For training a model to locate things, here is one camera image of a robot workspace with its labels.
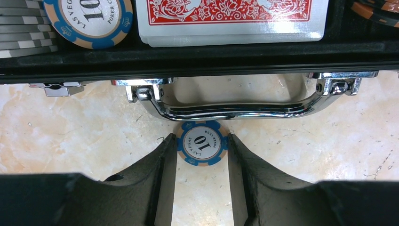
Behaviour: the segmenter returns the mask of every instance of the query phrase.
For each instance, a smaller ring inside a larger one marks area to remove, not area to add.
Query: chrome handle
[[[312,73],[309,77],[317,79],[315,93],[307,99],[288,104],[245,103],[178,107],[162,101],[163,89],[159,84],[127,86],[126,89],[131,102],[139,100],[151,115],[172,121],[296,118],[325,109],[343,94],[356,95],[361,79],[373,78],[377,74],[378,72]]]

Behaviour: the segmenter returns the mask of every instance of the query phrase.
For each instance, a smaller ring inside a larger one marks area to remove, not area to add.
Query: playing card deck
[[[318,41],[328,0],[136,0],[152,47]]]

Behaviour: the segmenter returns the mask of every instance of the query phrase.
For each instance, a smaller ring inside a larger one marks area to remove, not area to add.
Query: black poker chip
[[[399,3],[391,3],[385,0],[359,0],[359,2],[373,8],[382,9],[392,13],[399,13]]]
[[[392,13],[379,8],[373,8],[360,3],[358,0],[350,0],[348,3],[350,3],[350,7],[354,12],[366,19],[379,24],[399,27],[399,13]]]

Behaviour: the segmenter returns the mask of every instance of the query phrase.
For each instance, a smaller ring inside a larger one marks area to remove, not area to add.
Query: marble floor
[[[287,102],[314,91],[297,75],[180,78],[165,90],[170,102]],[[297,119],[222,121],[255,154],[300,179],[399,179],[399,79],[380,72],[355,97]],[[109,81],[72,97],[45,97],[27,85],[0,86],[0,173],[81,172],[97,180],[152,151],[179,123],[129,104]],[[227,156],[194,167],[178,156],[174,226],[232,226]]]

